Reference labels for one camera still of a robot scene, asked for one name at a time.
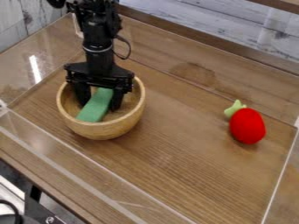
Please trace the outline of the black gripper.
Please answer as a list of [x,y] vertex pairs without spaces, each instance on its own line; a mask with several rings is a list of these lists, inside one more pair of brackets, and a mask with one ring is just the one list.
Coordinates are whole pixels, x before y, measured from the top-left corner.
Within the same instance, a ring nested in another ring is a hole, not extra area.
[[132,91],[135,75],[116,64],[114,51],[86,51],[86,60],[67,64],[64,69],[67,82],[75,87],[80,106],[90,101],[91,87],[110,88],[115,89],[110,110],[116,111],[122,106],[124,94]]

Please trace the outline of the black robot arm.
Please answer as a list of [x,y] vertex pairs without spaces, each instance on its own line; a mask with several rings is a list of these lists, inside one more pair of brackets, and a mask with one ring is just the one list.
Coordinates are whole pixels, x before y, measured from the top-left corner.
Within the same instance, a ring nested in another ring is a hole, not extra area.
[[67,82],[74,86],[79,103],[84,106],[91,98],[91,88],[112,90],[108,108],[120,108],[124,95],[132,91],[135,74],[120,67],[115,57],[126,57],[115,53],[115,39],[127,42],[119,36],[122,18],[114,0],[47,0],[48,4],[60,9],[68,6],[78,19],[79,30],[83,32],[82,48],[86,53],[83,62],[64,65]]

